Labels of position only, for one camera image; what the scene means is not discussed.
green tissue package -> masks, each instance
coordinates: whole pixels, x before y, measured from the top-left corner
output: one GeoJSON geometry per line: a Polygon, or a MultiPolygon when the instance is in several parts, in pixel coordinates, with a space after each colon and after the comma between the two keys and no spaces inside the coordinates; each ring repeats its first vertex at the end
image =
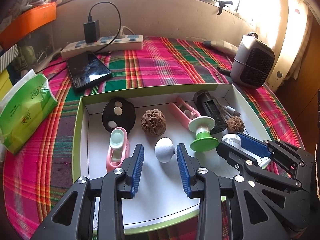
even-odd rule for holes
{"type": "Polygon", "coordinates": [[[48,79],[30,70],[0,103],[1,143],[17,154],[57,104],[48,79]]]}

power adapter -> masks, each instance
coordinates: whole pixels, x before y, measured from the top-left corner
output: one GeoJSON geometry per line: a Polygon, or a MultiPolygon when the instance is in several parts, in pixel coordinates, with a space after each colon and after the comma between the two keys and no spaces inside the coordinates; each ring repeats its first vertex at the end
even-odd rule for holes
{"type": "Polygon", "coordinates": [[[83,24],[84,39],[86,43],[96,42],[100,39],[99,20],[91,21],[88,17],[88,22],[83,24]]]}

smartphone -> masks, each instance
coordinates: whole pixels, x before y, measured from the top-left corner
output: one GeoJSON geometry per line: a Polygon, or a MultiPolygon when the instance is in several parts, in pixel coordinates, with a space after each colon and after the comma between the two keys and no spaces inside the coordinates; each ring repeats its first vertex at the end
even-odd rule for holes
{"type": "Polygon", "coordinates": [[[88,51],[67,60],[75,91],[82,91],[111,78],[111,71],[88,51]]]}

table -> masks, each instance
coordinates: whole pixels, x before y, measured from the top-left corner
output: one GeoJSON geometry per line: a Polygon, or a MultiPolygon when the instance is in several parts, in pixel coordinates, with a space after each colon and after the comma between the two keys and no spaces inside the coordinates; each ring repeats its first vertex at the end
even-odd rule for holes
{"type": "MultiPolygon", "coordinates": [[[[231,83],[216,67],[231,68],[225,55],[207,49],[199,42],[144,37],[143,50],[126,50],[100,55],[112,71],[112,79],[82,93],[72,89],[66,63],[44,70],[58,100],[58,106],[41,123],[22,150],[7,153],[4,163],[4,195],[9,221],[24,238],[30,239],[40,222],[72,185],[72,140],[79,99],[83,95],[143,86],[231,83]]],[[[302,140],[289,115],[266,85],[241,91],[260,118],[271,138],[280,138],[303,148],[302,140]]],[[[270,171],[284,172],[272,163],[270,171]]],[[[152,231],[141,239],[193,240],[197,218],[152,231]]],[[[226,207],[223,205],[224,239],[228,239],[226,207]]]]}

pink plastic toy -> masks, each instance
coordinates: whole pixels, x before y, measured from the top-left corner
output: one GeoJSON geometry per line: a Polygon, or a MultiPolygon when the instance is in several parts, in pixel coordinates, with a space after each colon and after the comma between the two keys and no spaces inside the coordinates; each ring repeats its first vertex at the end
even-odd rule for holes
{"type": "Polygon", "coordinates": [[[122,127],[116,127],[111,132],[110,144],[107,155],[107,172],[119,168],[129,155],[129,141],[127,132],[122,127]]]}
{"type": "Polygon", "coordinates": [[[169,110],[171,114],[187,129],[189,130],[189,123],[192,119],[196,117],[200,117],[199,112],[188,105],[185,101],[183,101],[180,97],[177,97],[177,105],[174,103],[169,103],[169,110]]]}

